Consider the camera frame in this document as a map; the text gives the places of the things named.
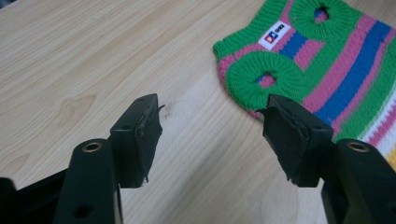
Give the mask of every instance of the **yellow stripe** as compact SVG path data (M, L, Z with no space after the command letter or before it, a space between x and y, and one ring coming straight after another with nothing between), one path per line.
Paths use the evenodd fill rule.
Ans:
M393 170L396 171L396 144L393 147L393 150L388 154L387 161Z

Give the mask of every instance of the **wooden surface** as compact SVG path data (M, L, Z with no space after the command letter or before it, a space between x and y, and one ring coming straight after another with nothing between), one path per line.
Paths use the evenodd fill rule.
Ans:
M326 223L320 189L287 182L262 126L220 86L212 46L264 0L18 0L0 10L0 176L20 189L107 138L157 92L163 135L125 223ZM396 27L396 1L348 0Z

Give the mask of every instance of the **white label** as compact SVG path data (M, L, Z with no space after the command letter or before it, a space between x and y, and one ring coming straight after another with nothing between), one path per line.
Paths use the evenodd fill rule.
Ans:
M277 42L290 30L285 22L277 21L259 40L259 44L271 50Z

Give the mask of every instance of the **knitted hat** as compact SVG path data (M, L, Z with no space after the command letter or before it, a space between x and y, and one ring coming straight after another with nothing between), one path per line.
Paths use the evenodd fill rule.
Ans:
M213 47L219 77L258 119L269 93L378 148L396 170L396 31L340 0L267 0Z

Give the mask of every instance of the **hole in knitted circle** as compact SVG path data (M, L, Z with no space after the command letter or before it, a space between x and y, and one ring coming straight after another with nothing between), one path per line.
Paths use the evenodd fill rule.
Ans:
M267 72L256 80L256 83L261 85L263 88L269 88L276 83L276 79Z
M314 13L315 16L315 22L317 24L327 21L329 19L329 13L327 12L326 7L319 7L315 10Z

